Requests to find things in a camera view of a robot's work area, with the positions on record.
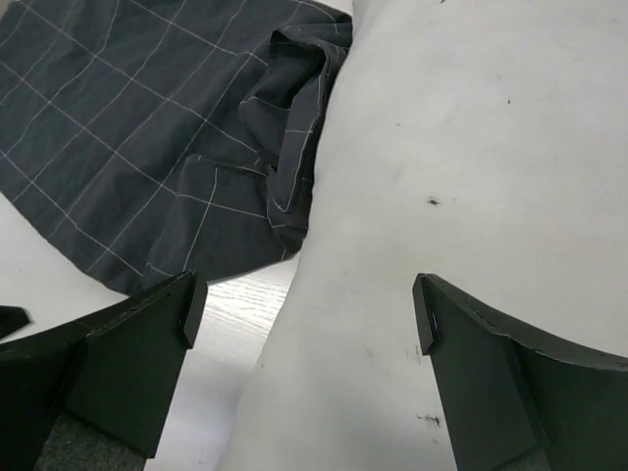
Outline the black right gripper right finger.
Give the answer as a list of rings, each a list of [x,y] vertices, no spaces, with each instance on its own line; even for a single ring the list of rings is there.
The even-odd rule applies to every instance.
[[[418,275],[412,291],[458,469],[626,469],[626,358],[517,320],[436,275]]]

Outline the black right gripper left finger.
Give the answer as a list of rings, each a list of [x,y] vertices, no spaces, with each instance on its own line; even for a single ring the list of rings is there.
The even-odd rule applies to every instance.
[[[207,285],[185,272],[1,345],[4,470],[141,470],[156,454]]]

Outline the dark grey checked pillowcase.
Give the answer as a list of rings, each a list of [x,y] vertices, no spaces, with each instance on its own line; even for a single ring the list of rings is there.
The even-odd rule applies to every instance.
[[[320,1],[13,1],[1,20],[1,191],[132,294],[290,258],[352,42]]]

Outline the white pillow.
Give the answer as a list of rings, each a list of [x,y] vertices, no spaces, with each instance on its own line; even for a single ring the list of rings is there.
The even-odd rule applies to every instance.
[[[412,285],[627,352],[627,5],[357,1],[223,470],[451,470]]]

